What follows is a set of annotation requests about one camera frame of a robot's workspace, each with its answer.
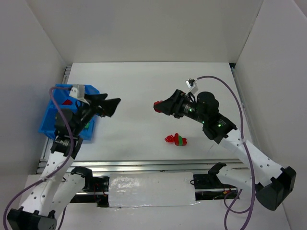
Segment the red rounded lego block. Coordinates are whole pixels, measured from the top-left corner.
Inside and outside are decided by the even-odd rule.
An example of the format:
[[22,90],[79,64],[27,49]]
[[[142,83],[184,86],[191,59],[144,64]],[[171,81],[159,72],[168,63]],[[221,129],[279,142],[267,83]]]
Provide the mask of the red rounded lego block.
[[158,113],[162,113],[163,112],[163,108],[161,107],[161,103],[162,103],[163,101],[156,101],[156,102],[154,102],[154,104],[153,104],[153,108],[154,108],[154,110],[156,111],[156,112],[158,112]]

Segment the red arch lego piece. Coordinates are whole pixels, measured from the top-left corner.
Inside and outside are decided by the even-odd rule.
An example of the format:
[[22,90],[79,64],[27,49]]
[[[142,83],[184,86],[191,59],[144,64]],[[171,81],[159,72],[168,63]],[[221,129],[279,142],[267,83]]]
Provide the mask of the red arch lego piece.
[[174,136],[173,135],[169,135],[165,138],[165,141],[168,143],[173,143],[174,142]]

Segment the red green striped rounded lego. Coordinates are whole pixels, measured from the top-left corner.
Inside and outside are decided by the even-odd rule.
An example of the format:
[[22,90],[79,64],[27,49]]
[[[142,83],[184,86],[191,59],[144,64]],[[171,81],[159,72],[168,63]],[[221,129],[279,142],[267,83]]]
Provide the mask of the red green striped rounded lego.
[[185,145],[187,145],[187,143],[188,143],[187,139],[180,136],[179,133],[176,133],[174,135],[174,144],[176,146],[185,146]]

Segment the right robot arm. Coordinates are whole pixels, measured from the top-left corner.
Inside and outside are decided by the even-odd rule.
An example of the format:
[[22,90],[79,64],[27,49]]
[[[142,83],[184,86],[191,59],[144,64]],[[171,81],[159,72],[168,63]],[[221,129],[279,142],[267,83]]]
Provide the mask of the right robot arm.
[[252,180],[235,173],[224,163],[212,167],[223,184],[242,185],[245,189],[254,188],[256,199],[268,210],[274,211],[292,192],[296,171],[284,168],[271,160],[248,140],[228,118],[219,113],[219,102],[210,92],[200,92],[196,101],[181,90],[176,90],[168,99],[154,103],[154,110],[174,118],[189,117],[203,125],[203,132],[210,140],[235,154],[255,175]]

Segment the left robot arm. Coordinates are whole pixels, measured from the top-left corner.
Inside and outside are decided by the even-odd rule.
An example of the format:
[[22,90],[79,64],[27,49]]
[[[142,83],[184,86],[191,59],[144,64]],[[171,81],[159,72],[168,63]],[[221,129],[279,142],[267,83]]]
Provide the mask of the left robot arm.
[[6,230],[55,230],[62,227],[67,205],[81,189],[90,187],[92,170],[77,166],[63,181],[74,162],[83,139],[81,131],[94,116],[111,117],[120,98],[107,99],[107,94],[85,94],[78,101],[77,111],[61,109],[53,96],[57,109],[55,139],[51,154],[40,179],[16,194],[3,214]]

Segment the red lego brick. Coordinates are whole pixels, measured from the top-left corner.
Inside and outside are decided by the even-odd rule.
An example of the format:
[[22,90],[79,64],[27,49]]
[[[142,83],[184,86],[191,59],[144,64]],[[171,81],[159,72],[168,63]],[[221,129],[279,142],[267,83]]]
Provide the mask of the red lego brick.
[[62,105],[72,105],[72,101],[67,99],[62,103]]

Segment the blue plastic divided bin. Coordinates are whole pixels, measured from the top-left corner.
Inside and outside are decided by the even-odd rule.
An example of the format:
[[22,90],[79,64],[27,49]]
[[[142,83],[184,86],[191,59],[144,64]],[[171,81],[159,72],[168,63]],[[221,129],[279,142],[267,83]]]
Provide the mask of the blue plastic divided bin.
[[[100,91],[92,85],[85,85],[85,93],[86,94],[99,94]],[[59,105],[61,109],[70,109],[74,113],[77,111],[77,108],[75,105],[76,99],[70,97],[68,91],[55,89],[52,94],[53,94],[55,101],[57,102],[57,104]],[[72,101],[72,105],[62,105],[62,103],[67,99]],[[39,133],[45,134],[49,139],[55,138],[54,124],[55,124],[55,116],[57,112],[58,111],[53,101],[49,100],[48,106],[45,111],[44,118],[39,128]],[[97,116],[95,115],[89,122],[90,123],[89,129],[84,128],[83,131],[80,133],[81,138],[83,138],[86,141],[90,141],[92,139],[94,135],[96,119],[97,119]]]

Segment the aluminium table rail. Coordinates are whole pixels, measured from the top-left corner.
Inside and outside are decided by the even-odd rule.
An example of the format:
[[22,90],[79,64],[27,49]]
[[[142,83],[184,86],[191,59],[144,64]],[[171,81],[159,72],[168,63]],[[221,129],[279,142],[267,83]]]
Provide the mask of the aluminium table rail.
[[235,159],[224,160],[163,160],[163,161],[75,161],[68,168],[71,172],[75,167],[85,167],[96,175],[110,173],[147,173],[171,171],[206,171],[216,163],[225,163],[235,169],[245,168],[244,164]]

